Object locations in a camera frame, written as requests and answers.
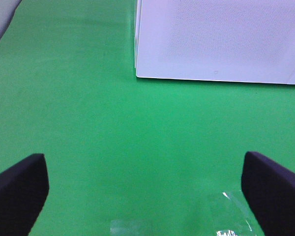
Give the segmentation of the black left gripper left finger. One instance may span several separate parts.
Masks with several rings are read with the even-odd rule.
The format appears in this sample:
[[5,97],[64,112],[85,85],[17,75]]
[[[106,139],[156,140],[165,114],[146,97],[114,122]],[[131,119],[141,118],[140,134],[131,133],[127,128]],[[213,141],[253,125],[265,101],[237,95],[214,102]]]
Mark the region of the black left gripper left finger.
[[0,173],[0,236],[27,236],[49,194],[45,155],[31,154]]

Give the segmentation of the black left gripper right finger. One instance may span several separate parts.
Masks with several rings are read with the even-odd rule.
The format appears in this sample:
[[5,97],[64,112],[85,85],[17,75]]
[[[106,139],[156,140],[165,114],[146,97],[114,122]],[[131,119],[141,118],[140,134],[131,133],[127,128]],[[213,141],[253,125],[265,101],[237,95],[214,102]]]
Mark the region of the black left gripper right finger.
[[256,152],[244,157],[241,189],[266,236],[295,236],[295,173]]

